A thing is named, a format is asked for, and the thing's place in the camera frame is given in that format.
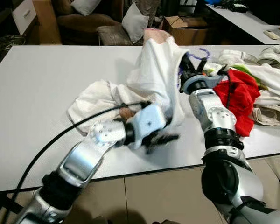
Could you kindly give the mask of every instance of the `tiled floor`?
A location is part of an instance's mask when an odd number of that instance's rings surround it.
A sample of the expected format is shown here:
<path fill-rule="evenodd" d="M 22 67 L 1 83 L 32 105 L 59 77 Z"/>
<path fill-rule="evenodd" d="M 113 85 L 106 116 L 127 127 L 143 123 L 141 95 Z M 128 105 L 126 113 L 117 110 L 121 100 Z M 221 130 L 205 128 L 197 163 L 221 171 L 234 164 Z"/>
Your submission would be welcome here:
<path fill-rule="evenodd" d="M 267 206 L 280 209 L 280 156 L 250 164 L 263 182 Z M 104 216 L 113 224 L 151 224 L 165 219 L 182 224 L 225 224 L 202 194 L 202 170 L 182 169 L 91 183 L 65 223 L 90 224 L 92 218 Z M 18 202 L 24 205 L 31 196 L 32 192 L 22 193 Z"/>

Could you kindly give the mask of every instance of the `red cloth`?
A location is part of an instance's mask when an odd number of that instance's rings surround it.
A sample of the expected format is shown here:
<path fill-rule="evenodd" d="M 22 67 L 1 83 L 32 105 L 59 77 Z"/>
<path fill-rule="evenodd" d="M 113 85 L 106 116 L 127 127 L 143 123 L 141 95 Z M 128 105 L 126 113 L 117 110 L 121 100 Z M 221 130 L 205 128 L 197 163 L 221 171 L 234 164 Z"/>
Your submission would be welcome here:
<path fill-rule="evenodd" d="M 248 117 L 252 113 L 253 103 L 260 96 L 255 80 L 245 72 L 228 70 L 230 77 L 229 110 L 237 118 L 236 132 L 240 136 L 249 136 L 254 122 Z M 229 82 L 223 81 L 213 90 L 221 98 L 224 106 L 227 103 Z"/>

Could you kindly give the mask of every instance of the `white cushion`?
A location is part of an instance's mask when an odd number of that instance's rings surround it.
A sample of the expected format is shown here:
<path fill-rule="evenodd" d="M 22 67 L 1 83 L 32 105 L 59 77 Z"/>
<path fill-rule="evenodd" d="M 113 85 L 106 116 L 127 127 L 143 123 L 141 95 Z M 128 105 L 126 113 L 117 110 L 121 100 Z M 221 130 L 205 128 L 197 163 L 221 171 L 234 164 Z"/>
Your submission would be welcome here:
<path fill-rule="evenodd" d="M 144 29 L 147 28 L 148 20 L 149 16 L 142 15 L 135 2 L 129 7 L 121 24 L 129 34 L 132 43 L 141 39 Z"/>
<path fill-rule="evenodd" d="M 101 0 L 74 0 L 71 6 L 82 15 L 91 14 L 98 6 Z"/>

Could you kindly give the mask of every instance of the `white table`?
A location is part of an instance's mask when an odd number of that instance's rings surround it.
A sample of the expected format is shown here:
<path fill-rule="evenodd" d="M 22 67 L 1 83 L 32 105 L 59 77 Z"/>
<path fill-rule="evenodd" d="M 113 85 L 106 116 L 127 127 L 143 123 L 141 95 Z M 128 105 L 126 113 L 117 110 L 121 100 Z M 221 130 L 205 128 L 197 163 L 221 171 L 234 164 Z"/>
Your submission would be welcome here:
<path fill-rule="evenodd" d="M 256 16 L 252 15 L 251 12 L 247 13 L 235 13 L 225 8 L 214 8 L 212 5 L 208 5 L 208 8 L 215 11 L 231 23 L 241 28 L 260 42 L 264 44 L 280 44 L 280 39 L 273 40 L 265 35 L 265 30 L 271 30 L 280 37 L 280 26 L 269 25 Z"/>
<path fill-rule="evenodd" d="M 258 56 L 267 46 L 203 46 L 217 57 L 222 49 L 237 49 Z M 187 46 L 203 56 L 199 46 Z M 89 84 L 100 80 L 124 83 L 134 68 L 141 47 L 116 46 L 16 46 L 0 64 L 0 191 L 15 189 L 36 153 L 56 134 L 71 125 L 65 111 Z M 111 150 L 95 174 L 109 178 L 202 164 L 203 132 L 191 112 L 177 129 L 181 138 L 158 147 L 153 154 L 143 148 Z M 83 137 L 73 130 L 51 147 L 35 164 L 23 188 L 41 186 L 45 174 L 55 170 L 70 148 Z M 255 126 L 244 139 L 247 157 L 280 153 L 280 126 Z"/>

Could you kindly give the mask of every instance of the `white drawer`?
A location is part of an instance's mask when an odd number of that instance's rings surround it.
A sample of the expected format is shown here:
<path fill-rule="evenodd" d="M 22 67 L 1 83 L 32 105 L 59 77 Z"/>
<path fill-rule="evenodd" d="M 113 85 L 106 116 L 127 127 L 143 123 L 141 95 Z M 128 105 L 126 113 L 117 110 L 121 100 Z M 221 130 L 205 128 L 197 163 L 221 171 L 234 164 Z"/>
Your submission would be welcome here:
<path fill-rule="evenodd" d="M 14 22 L 20 32 L 23 34 L 32 20 L 36 17 L 36 12 L 32 0 L 24 0 L 14 11 Z"/>

